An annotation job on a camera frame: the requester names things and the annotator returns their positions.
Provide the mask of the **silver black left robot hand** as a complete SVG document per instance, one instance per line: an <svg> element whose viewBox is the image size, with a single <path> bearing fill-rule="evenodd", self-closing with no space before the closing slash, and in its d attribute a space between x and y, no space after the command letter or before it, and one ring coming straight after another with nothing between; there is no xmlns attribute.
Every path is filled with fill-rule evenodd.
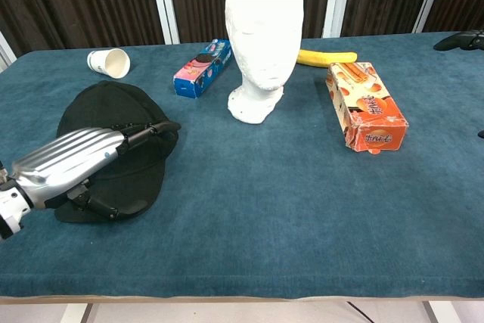
<svg viewBox="0 0 484 323"><path fill-rule="evenodd" d="M64 194L83 209L115 219L120 209L95 201L86 187L88 178L151 138L173 135L180 128L178 123L162 121L144 125L132 135L125 129L75 130L15 162L11 181L27 210L52 208L54 199Z"/></svg>

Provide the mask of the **white foam mannequin head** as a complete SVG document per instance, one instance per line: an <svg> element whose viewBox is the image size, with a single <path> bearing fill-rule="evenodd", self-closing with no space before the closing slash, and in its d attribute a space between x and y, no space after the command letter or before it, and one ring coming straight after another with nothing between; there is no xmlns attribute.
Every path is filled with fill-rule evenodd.
<svg viewBox="0 0 484 323"><path fill-rule="evenodd" d="M228 110L243 123L260 124L284 94L302 40L303 0L225 0L225 26L241 84Z"/></svg>

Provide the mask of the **black cap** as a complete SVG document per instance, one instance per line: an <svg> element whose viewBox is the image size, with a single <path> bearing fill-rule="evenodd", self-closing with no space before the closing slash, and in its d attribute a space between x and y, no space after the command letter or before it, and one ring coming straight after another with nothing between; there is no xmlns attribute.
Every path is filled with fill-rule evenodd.
<svg viewBox="0 0 484 323"><path fill-rule="evenodd" d="M85 127L141 129L167 121L167 116L140 88L101 81L80 92L57 126L58 137ZM150 209L160 193L165 160L178 141L177 132L151 136L89 179L90 200L81 207L71 200L54 211L61 222L112 222L134 218Z"/></svg>

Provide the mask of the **blue cookie box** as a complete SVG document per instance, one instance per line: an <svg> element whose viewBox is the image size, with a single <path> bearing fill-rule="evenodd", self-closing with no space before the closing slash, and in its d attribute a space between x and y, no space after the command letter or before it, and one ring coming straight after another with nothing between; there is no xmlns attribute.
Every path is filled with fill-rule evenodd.
<svg viewBox="0 0 484 323"><path fill-rule="evenodd" d="M212 40L173 76L175 93L187 98L199 98L225 69L232 55L228 39Z"/></svg>

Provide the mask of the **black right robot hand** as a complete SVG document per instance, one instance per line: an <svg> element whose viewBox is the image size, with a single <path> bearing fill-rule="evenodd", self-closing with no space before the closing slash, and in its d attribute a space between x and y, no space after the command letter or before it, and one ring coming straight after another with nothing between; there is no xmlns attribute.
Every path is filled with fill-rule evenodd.
<svg viewBox="0 0 484 323"><path fill-rule="evenodd" d="M437 51L449 51L455 48L465 51L473 51L476 49L484 51L484 30L470 30L455 33L433 46L433 49Z"/></svg>

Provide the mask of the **teal table cloth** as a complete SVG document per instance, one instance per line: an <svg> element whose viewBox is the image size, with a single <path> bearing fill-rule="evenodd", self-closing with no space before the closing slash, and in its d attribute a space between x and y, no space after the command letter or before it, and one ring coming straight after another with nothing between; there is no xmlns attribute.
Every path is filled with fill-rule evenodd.
<svg viewBox="0 0 484 323"><path fill-rule="evenodd" d="M154 206L125 222L34 211L0 242L0 297L484 297L484 51L440 33L306 39L374 65L409 127L345 146L326 73L298 66L264 123L228 111L231 61L198 99L172 78L199 44L131 46L126 82L181 125Z"/></svg>

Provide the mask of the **orange biscuit box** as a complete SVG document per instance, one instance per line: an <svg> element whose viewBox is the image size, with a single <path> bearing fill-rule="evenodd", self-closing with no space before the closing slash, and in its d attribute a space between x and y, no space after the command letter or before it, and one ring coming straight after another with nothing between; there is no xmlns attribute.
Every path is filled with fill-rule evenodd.
<svg viewBox="0 0 484 323"><path fill-rule="evenodd" d="M372 63L332 63L325 83L349 149L378 154L401 147L408 121Z"/></svg>

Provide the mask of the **white paper cup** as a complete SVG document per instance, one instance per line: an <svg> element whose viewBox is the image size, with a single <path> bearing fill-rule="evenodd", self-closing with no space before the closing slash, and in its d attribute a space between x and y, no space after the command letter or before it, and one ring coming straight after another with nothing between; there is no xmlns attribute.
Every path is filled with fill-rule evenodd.
<svg viewBox="0 0 484 323"><path fill-rule="evenodd" d="M131 67L128 54L121 48L91 51L86 58L90 70L113 79L126 76Z"/></svg>

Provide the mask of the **yellow banana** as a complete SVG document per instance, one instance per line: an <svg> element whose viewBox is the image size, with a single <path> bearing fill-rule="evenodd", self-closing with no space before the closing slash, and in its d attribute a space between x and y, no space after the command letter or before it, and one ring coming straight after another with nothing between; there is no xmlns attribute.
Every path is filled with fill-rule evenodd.
<svg viewBox="0 0 484 323"><path fill-rule="evenodd" d="M333 63L353 63L357 61L355 52L321 52L300 49L296 62L298 64L328 68Z"/></svg>

